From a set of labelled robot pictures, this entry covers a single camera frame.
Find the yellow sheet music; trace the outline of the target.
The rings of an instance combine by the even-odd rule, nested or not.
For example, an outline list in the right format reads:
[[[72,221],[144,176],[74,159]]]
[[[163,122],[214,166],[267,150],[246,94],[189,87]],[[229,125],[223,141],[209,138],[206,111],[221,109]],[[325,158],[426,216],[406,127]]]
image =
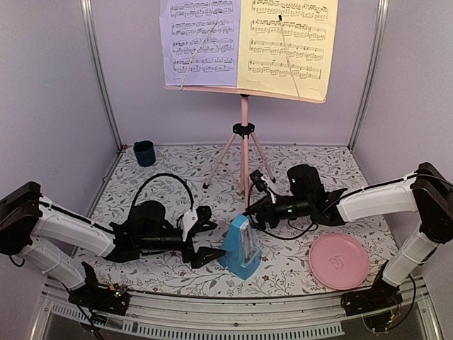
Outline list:
[[[323,103],[337,16],[337,1],[242,1],[238,88]]]

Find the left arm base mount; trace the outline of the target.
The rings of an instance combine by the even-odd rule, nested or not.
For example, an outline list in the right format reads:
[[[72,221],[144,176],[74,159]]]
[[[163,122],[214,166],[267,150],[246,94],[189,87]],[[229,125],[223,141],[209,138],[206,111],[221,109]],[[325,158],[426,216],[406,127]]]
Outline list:
[[[125,316],[130,295],[117,284],[106,288],[85,283],[80,288],[69,291],[69,302],[90,311]]]

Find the pink music stand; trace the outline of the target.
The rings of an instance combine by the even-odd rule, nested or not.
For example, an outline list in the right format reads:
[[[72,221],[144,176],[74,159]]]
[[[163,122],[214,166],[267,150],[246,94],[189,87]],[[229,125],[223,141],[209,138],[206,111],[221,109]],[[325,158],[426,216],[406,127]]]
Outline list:
[[[252,139],[253,144],[255,145],[258,154],[261,158],[261,161],[267,171],[267,175],[270,176],[272,181],[275,180],[275,177],[272,173],[270,165],[265,158],[265,154],[261,144],[259,142],[258,136],[255,132],[255,125],[249,121],[249,98],[250,96],[260,96],[260,97],[268,97],[268,98],[278,98],[278,99],[285,99],[291,101],[298,101],[303,103],[315,103],[321,104],[324,103],[326,100],[318,100],[318,99],[310,99],[300,96],[291,96],[286,94],[278,94],[278,93],[270,93],[264,91],[255,91],[250,89],[238,89],[234,86],[165,86],[165,89],[168,90],[178,90],[178,91],[196,91],[196,92],[204,92],[204,93],[220,93],[220,94],[234,94],[239,95],[241,99],[241,122],[233,125],[232,127],[232,134],[224,149],[220,153],[219,157],[217,158],[216,163],[212,167],[212,170],[209,176],[205,179],[203,183],[203,188],[207,190],[216,174],[218,168],[223,166],[224,169],[230,174],[233,180],[236,180],[236,177],[230,172],[228,166],[224,163],[224,158],[227,155],[227,152],[231,148],[233,141],[239,137],[241,141],[241,167],[240,167],[240,178],[239,178],[239,193],[244,195],[245,199],[250,191],[250,178],[249,178],[249,140]]]

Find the purple sheet music paper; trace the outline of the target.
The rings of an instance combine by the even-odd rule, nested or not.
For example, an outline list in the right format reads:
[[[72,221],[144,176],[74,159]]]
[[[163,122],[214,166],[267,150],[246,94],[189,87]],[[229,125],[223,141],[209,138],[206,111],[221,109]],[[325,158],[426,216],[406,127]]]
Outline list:
[[[240,1],[161,1],[165,85],[235,87],[240,19]]]

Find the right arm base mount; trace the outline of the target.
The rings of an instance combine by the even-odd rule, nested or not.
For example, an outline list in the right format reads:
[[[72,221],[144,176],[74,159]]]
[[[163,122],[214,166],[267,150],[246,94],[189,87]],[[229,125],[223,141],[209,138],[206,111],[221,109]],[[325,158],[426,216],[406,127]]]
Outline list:
[[[347,316],[360,315],[397,306],[403,302],[398,287],[378,282],[366,290],[350,291],[341,296],[340,305]]]

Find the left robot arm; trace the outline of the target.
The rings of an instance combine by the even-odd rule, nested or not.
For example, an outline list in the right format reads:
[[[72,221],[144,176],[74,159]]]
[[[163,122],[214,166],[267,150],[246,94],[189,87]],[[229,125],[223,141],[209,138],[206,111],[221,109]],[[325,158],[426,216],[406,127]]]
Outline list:
[[[165,207],[147,200],[131,208],[122,224],[91,220],[52,202],[41,194],[40,184],[30,181],[1,199],[1,253],[36,265],[71,290],[89,307],[100,307],[105,292],[98,287],[93,269],[77,263],[52,243],[56,239],[85,249],[114,263],[135,261],[147,252],[179,251],[192,268],[201,268],[225,255],[225,250],[195,248],[192,234],[208,225],[207,206],[189,209],[182,226],[172,227]]]

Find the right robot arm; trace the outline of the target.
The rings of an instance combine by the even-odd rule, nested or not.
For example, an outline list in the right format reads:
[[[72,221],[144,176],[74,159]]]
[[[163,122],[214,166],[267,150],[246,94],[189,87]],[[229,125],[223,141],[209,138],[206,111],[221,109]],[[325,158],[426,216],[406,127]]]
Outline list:
[[[452,184],[430,163],[422,163],[413,173],[359,189],[324,189],[317,169],[307,164],[287,171],[290,195],[280,195],[259,171],[250,178],[252,187],[265,193],[245,214],[255,218],[263,231],[275,228],[281,220],[308,216],[312,223],[343,226],[362,218],[413,212],[420,225],[390,260],[380,269],[375,286],[366,294],[366,303],[382,308],[394,295],[395,288],[414,269],[428,259],[441,244],[452,240]]]

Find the blue metronome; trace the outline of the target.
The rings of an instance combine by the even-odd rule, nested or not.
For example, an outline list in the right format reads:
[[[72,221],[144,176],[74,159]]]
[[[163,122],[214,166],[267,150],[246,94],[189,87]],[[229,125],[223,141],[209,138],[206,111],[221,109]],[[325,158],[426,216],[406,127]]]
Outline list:
[[[242,280],[248,280],[261,263],[261,247],[253,229],[253,223],[244,215],[238,215],[231,223],[224,238],[225,255],[219,264]]]

